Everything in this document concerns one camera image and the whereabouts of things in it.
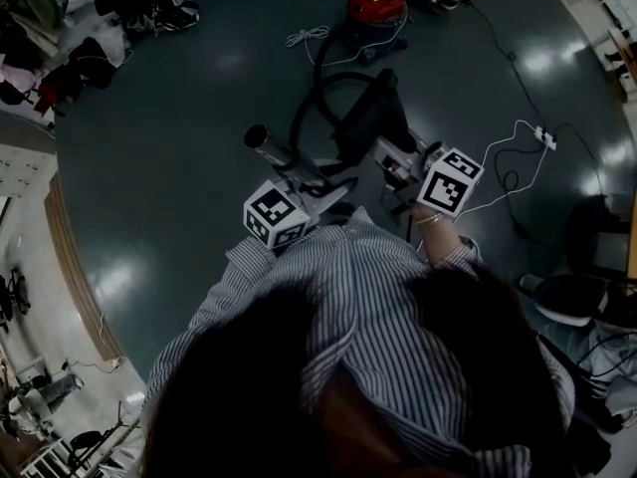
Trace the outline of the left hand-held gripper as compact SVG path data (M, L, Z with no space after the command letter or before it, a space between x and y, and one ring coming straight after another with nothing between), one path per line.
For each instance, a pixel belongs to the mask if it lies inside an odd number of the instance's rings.
M286 170L298 182L326 182L344 171L337 159L301 158ZM357 185L358 178L341 181L327 194L310 201L288 179L266 180L243 205L243 224L267 248L284 248L303 238L327 212Z

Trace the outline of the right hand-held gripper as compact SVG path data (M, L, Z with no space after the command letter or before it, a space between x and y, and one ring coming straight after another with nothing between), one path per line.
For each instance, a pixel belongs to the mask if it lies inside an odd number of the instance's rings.
M380 137L370 155L384 172L380 205L394 220L417 204L459 216L484 173L480 163L443 141L407 153Z

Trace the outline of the black vacuum floor nozzle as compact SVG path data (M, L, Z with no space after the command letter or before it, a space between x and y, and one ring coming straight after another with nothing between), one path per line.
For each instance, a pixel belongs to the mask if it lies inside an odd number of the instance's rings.
M335 127L331 138L339 161L348 166L359 165L380 137L406 154L417 150L397 84L394 71L383 69Z

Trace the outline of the metal vacuum wand tube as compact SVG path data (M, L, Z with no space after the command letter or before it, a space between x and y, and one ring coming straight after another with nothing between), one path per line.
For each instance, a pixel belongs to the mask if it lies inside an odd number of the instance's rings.
M271 163L279 175L294 179L319 196L339 187L320 171L312 159L275 137L263 124L252 125L246 131L244 144Z

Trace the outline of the person's right forearm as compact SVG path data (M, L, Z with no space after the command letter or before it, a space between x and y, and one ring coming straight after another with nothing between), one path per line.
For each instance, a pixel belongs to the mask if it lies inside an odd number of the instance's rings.
M454 223L444 213L417 204L411 209L411 216L421 238L424 255L432 268L463 246Z

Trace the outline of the red vacuum cleaner canister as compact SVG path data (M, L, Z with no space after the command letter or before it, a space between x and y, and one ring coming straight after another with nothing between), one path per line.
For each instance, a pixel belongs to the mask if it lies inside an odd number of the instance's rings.
M405 0L348 0L342 41L356 53L355 60L360 65L369 66L408 47L402 32L407 20Z

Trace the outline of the person's striped shirt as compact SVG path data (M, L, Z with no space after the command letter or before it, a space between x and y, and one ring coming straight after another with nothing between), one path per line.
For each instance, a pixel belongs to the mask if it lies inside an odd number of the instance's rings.
M576 478L572 381L460 238L241 241L150 372L140 478Z

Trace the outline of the black stool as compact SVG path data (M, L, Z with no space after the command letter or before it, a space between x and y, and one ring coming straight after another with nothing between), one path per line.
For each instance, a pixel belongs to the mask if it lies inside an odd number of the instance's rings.
M627 195L592 195L570 213L565 232L568 268L605 280L628 277L633 202Z

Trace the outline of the black white striped garment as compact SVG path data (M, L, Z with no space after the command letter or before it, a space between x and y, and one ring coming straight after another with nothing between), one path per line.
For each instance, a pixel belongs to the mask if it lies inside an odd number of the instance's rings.
M132 15L124 22L124 27L137 34L158 34L185 30L196 25L199 20L199 6L195 2L185 0L181 4L174 4L170 1Z

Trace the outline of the pile of dark clothes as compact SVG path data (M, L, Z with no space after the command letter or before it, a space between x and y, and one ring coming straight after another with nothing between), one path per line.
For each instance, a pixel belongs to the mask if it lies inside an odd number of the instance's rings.
M60 116L104 89L129 42L109 0L0 0L0 109Z

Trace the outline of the white drawer cabinet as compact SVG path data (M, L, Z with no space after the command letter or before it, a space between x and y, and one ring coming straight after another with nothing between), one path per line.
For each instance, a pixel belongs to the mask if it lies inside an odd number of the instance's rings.
M47 131L0 112L0 197L22 197L55 155L55 140Z

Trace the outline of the black office chair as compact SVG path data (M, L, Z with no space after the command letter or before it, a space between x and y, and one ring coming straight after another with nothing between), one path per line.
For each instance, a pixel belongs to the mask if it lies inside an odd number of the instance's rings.
M15 266L10 270L8 279L0 275L0 329L9 334L9 323L14 318L14 312L25 316L30 308L26 278Z

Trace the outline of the grey metal shelf frame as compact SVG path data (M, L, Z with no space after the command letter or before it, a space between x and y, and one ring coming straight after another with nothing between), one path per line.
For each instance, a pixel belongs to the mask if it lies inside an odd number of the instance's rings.
M21 478L137 478L142 446L139 418L120 401L112 427L70 441L50 433L19 473Z

